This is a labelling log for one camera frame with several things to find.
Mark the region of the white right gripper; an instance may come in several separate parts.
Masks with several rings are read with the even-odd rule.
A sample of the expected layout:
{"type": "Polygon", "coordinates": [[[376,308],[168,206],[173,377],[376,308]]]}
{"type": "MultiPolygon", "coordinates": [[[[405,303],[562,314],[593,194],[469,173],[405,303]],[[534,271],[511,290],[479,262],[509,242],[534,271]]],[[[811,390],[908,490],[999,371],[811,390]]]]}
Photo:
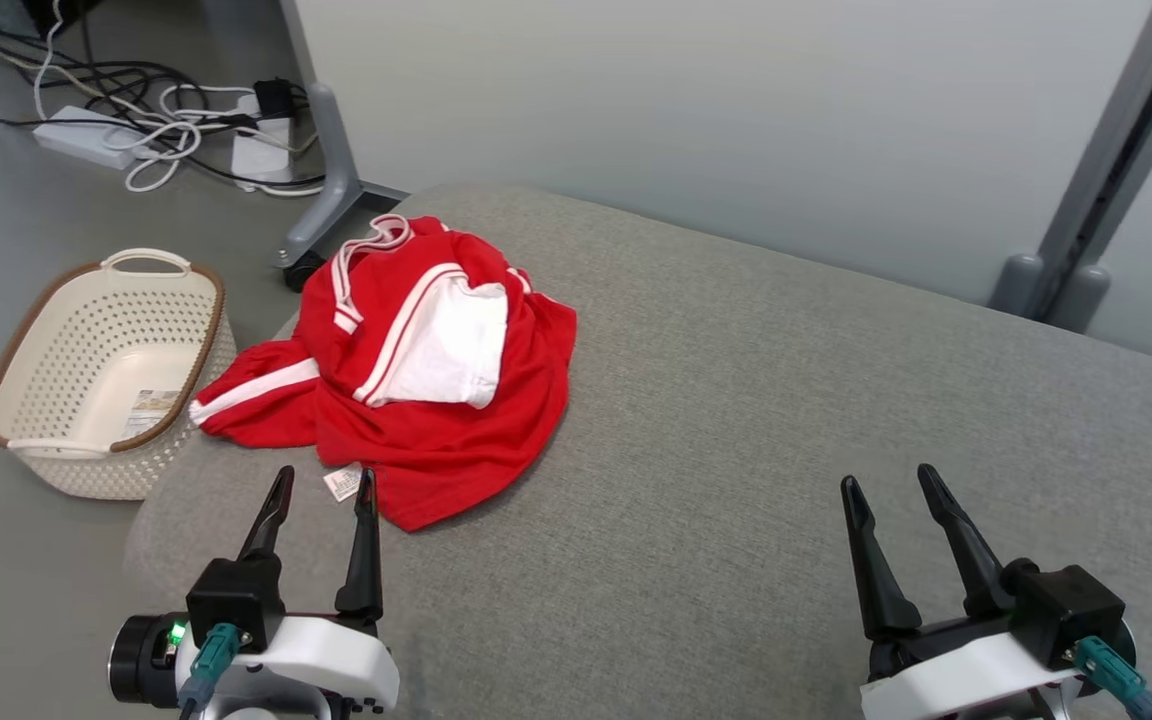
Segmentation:
{"type": "Polygon", "coordinates": [[[1085,680],[1052,670],[1021,647],[1009,630],[1016,602],[995,552],[934,467],[923,462],[916,478],[952,548],[969,617],[922,626],[884,556],[867,497],[847,475],[840,484],[847,544],[870,641],[861,712],[867,719],[1069,719],[1085,680]]]}

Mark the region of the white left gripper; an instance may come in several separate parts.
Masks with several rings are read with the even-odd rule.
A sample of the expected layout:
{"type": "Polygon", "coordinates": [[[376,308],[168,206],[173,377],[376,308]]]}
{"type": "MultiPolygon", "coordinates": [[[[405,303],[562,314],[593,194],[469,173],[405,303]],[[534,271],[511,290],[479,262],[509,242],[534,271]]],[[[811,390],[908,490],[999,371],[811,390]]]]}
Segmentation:
{"type": "MultiPolygon", "coordinates": [[[[294,468],[280,468],[257,511],[238,561],[273,559],[291,510],[294,468]]],[[[223,623],[195,642],[185,628],[175,652],[175,691],[183,719],[358,719],[396,711],[401,676],[388,647],[348,626],[382,617],[380,523],[376,471],[364,468],[355,497],[355,536],[335,619],[285,617],[262,652],[242,647],[223,623]]]]}

